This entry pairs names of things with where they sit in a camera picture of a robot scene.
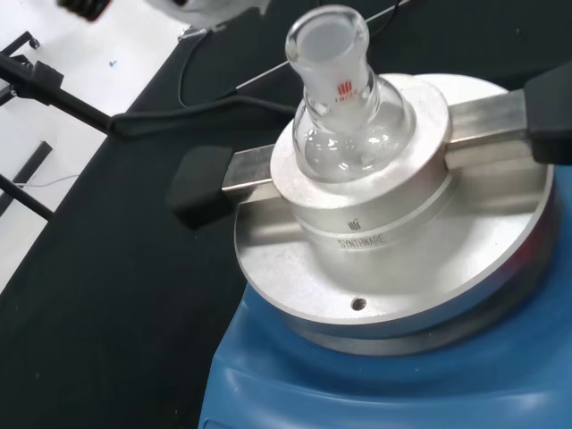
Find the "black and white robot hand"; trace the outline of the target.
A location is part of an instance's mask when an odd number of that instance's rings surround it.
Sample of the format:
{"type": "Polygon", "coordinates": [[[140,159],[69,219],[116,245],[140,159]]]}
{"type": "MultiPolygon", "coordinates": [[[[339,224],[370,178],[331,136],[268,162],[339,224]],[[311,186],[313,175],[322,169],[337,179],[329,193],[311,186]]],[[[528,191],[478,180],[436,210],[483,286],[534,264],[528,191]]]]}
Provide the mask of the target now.
{"type": "MultiPolygon", "coordinates": [[[[217,29],[250,9],[261,15],[269,0],[146,0],[146,4],[194,28],[217,29]]],[[[109,0],[59,0],[56,4],[86,21],[96,21],[111,4],[109,0]]]]}

